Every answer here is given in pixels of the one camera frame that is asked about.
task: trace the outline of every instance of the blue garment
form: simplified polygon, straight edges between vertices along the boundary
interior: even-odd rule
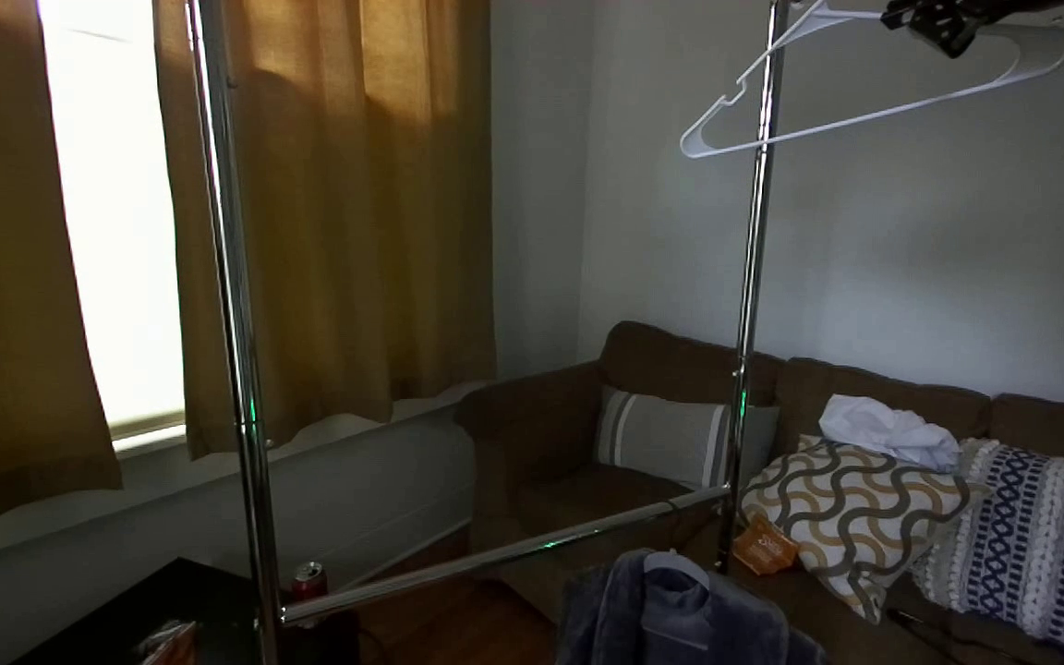
[[[822,665],[789,619],[680,556],[630,551],[564,587],[558,665]]]

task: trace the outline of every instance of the couch armrest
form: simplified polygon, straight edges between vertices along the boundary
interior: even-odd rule
[[[599,414],[595,361],[466,396],[456,417],[478,450],[478,518],[510,515],[518,488],[591,466]]]

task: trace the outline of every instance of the can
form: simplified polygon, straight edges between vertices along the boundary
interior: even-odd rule
[[[327,594],[327,568],[322,568],[322,562],[305,562],[289,584],[289,600],[307,603],[317,594]]]

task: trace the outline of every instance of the brown couch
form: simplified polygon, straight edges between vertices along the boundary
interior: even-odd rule
[[[604,359],[558,374],[521,379],[472,392],[460,427],[478,443],[472,547],[498,547],[604,515],[633,512],[678,496],[680,488],[647,473],[595,464],[604,385],[680,403],[728,403],[733,353],[623,323],[609,332]],[[817,434],[817,414],[830,392],[873,396],[898,409],[917,409],[952,435],[999,435],[1020,449],[1064,454],[1064,403],[1026,396],[981,396],[966,388],[908,385],[814,359],[753,354],[750,401],[780,406],[777,450],[796,450],[797,434]],[[542,619],[558,620],[562,587],[591,564],[605,564],[630,547],[678,547],[695,562],[713,562],[713,508],[680,518],[605,534],[580,547],[497,568]],[[888,620],[869,625],[830,600],[811,574],[750,578],[744,587],[780,603],[830,662],[1064,662],[1062,652],[1031,645],[1025,632],[962,619],[919,600],[914,582],[898,582]]]

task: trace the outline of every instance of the clothing rack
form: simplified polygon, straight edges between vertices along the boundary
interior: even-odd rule
[[[438,582],[466,578],[478,568],[552,556],[585,540],[595,540],[612,528],[657,523],[691,508],[724,504],[722,515],[722,547],[718,568],[728,564],[728,537],[738,486],[704,488],[678,496],[670,504],[652,504],[640,512],[623,512],[612,518],[585,523],[562,534],[547,534],[541,540],[518,540],[497,551],[479,551],[447,564],[430,564],[408,578],[391,578],[380,584],[338,592],[327,600],[281,608],[281,578],[279,578],[279,537],[273,537],[273,491],[270,491],[270,464],[265,435],[260,427],[260,359],[257,359],[257,331],[253,331],[253,300],[248,300],[248,254],[243,254],[243,223],[238,205],[238,149],[232,149],[232,113],[229,113],[229,52],[227,52],[227,3],[222,0],[186,0],[186,24],[191,41],[191,76],[196,76],[196,103],[202,127],[202,169],[208,169],[208,209],[213,223],[220,246],[220,282],[222,282],[222,318],[229,339],[232,367],[232,406],[238,406],[238,454],[241,454],[241,488],[243,488],[243,526],[248,526],[248,557],[260,587],[260,652],[264,665],[281,662],[281,630],[314,620],[348,608],[362,608],[374,600],[387,600],[398,592],[415,592]],[[770,0],[770,45],[789,25],[789,0]],[[758,119],[758,158],[753,158],[753,205],[747,230],[747,268],[744,268],[744,300],[738,300],[738,367],[728,374],[736,382],[733,417],[724,430],[728,473],[738,477],[736,439],[747,434],[747,385],[750,385],[750,354],[753,354],[753,318],[758,318],[758,282],[763,282],[763,248],[765,248],[765,214],[770,214],[770,175],[771,175],[771,127],[780,106],[780,57],[765,57],[765,87],[763,87],[763,119]]]

